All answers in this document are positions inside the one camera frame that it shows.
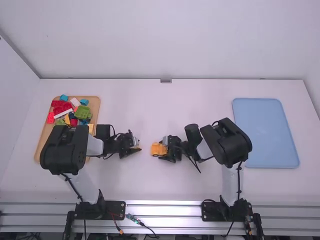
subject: white lego brick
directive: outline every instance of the white lego brick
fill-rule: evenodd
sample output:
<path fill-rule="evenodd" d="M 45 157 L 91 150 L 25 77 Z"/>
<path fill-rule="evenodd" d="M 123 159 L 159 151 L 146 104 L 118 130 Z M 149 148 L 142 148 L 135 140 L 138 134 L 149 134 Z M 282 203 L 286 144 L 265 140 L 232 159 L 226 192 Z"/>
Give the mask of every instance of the white lego brick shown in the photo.
<path fill-rule="evenodd" d="M 70 100 L 70 102 L 73 104 L 73 106 L 75 106 L 75 107 L 79 107 L 80 105 L 81 105 L 81 103 L 78 101 L 78 99 L 76 99 L 75 97 L 74 98 L 72 98 L 71 100 Z"/>
<path fill-rule="evenodd" d="M 73 109 L 70 108 L 70 109 L 68 109 L 68 110 L 66 110 L 66 111 L 63 111 L 63 112 L 57 114 L 57 115 L 54 115 L 53 118 L 54 118 L 54 119 L 60 118 L 60 117 L 66 115 L 66 114 L 68 114 L 68 113 L 70 113 L 70 112 L 72 112 L 72 111 L 73 111 Z"/>

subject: yellow lego brick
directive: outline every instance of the yellow lego brick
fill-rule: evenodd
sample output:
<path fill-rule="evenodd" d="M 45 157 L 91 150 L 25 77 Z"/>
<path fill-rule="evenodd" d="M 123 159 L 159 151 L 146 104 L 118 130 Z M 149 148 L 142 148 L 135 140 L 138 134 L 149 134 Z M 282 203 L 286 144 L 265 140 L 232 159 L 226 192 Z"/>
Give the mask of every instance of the yellow lego brick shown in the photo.
<path fill-rule="evenodd" d="M 89 126 L 89 134 L 93 136 L 95 125 L 93 123 L 89 123 L 88 126 Z"/>
<path fill-rule="evenodd" d="M 66 115 L 64 116 L 64 122 L 65 122 L 67 125 L 71 125 L 71 124 L 70 124 L 70 119 L 69 119 L 69 114 L 66 114 Z"/>

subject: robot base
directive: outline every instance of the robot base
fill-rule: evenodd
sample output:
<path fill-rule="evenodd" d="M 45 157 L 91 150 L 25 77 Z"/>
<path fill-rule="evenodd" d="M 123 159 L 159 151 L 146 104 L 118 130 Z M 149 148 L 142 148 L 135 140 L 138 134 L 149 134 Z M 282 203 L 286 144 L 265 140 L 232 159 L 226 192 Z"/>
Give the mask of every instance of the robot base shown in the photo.
<path fill-rule="evenodd" d="M 124 201 L 103 201 L 104 210 L 97 211 L 94 205 L 88 202 L 81 202 L 75 206 L 74 219 L 75 220 L 124 220 L 126 212 L 126 202 Z"/>
<path fill-rule="evenodd" d="M 254 215 L 250 202 L 240 199 L 233 206 L 228 206 L 220 195 L 220 202 L 205 201 L 201 204 L 201 217 L 204 222 L 248 222 Z"/>

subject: white table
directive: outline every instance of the white table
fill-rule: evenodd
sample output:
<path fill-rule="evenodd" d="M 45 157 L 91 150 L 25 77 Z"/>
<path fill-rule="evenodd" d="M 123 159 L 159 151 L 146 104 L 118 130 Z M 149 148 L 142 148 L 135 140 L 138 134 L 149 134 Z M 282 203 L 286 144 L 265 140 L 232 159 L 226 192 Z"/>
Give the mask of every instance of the white table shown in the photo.
<path fill-rule="evenodd" d="M 199 218 L 198 205 L 202 200 L 219 199 L 222 189 L 220 165 L 215 160 L 208 160 L 199 165 L 202 171 L 199 174 L 186 158 L 172 164 L 151 157 L 151 144 L 169 134 L 185 140 L 184 126 L 190 123 L 202 127 L 225 117 L 234 120 L 234 98 L 279 99 L 300 166 L 297 169 L 245 168 L 243 193 L 254 210 L 265 217 L 262 221 L 267 233 L 294 235 L 296 231 L 296 235 L 320 235 L 320 221 L 315 219 L 320 217 L 320 121 L 305 85 L 302 80 L 244 79 L 173 79 L 171 84 L 160 83 L 159 79 L 41 80 L 0 183 L 0 210 L 8 214 L 3 216 L 1 231 L 13 227 L 18 231 L 31 225 L 34 232 L 62 232 L 67 209 L 74 207 L 72 203 L 76 197 L 68 186 L 33 160 L 48 107 L 51 100 L 61 94 L 99 96 L 98 124 L 112 124 L 116 132 L 131 129 L 140 139 L 141 152 L 125 159 L 118 156 L 108 160 L 92 158 L 86 168 L 105 199 L 127 200 L 133 203 L 128 207 L 131 208 L 129 212 L 140 213 L 142 217 L 171 216 L 167 221 L 163 217 L 145 219 L 146 224 L 158 228 L 158 233 L 175 233 L 172 228 L 180 233 L 194 232 L 192 226 L 196 226 L 199 233 L 223 234 L 229 223 L 203 223 Z M 155 205 L 166 205 L 169 210 L 150 211 Z M 35 214 L 33 221 L 23 216 L 16 220 L 10 215 L 25 213 Z M 41 218 L 37 214 L 59 216 Z M 283 225 L 279 225 L 281 218 L 285 220 Z M 117 231 L 110 221 L 100 221 L 99 227 L 99 221 L 88 222 L 88 232 Z M 81 224 L 78 222 L 78 231 L 83 230 Z M 130 222 L 120 224 L 127 228 L 124 229 L 126 233 L 143 232 Z M 231 231 L 232 234 L 241 232 L 241 223 L 235 224 Z"/>

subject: red lego brick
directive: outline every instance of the red lego brick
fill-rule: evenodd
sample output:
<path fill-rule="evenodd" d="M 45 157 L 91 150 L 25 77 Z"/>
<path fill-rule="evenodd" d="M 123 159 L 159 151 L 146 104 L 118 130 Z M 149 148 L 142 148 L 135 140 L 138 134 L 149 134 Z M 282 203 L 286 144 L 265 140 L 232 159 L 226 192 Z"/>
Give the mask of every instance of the red lego brick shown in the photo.
<path fill-rule="evenodd" d="M 69 109 L 72 109 L 72 105 L 71 105 L 70 102 L 64 102 L 64 104 L 62 105 L 62 107 L 63 107 L 63 112 L 64 112 L 64 111 L 67 111 L 67 110 L 69 110 Z"/>
<path fill-rule="evenodd" d="M 78 119 L 70 119 L 70 125 L 72 127 L 76 127 L 78 125 Z"/>
<path fill-rule="evenodd" d="M 53 100 L 51 102 L 51 107 L 60 107 L 63 106 L 66 102 L 65 101 L 57 101 L 57 100 Z"/>
<path fill-rule="evenodd" d="M 54 115 L 55 114 L 52 111 L 49 112 L 48 118 L 46 119 L 47 124 L 53 124 L 55 122 Z"/>
<path fill-rule="evenodd" d="M 56 106 L 55 108 L 53 108 L 53 113 L 54 115 L 58 115 L 60 113 L 64 112 L 64 109 L 62 106 Z"/>

